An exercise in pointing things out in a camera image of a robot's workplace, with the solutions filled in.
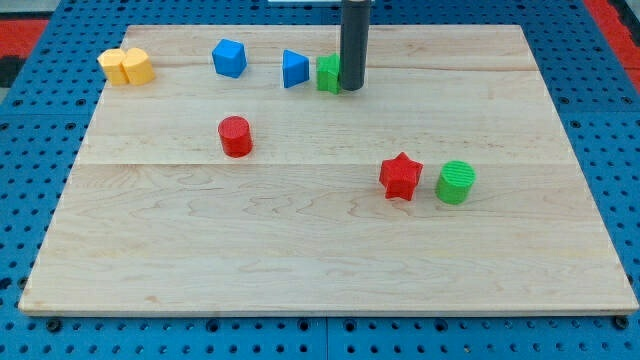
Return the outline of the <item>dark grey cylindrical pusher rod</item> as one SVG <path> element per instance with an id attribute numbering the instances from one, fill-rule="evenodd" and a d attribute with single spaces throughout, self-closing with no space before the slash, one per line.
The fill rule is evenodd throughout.
<path id="1" fill-rule="evenodd" d="M 371 1 L 343 0 L 341 6 L 340 84 L 356 91 L 365 80 Z"/>

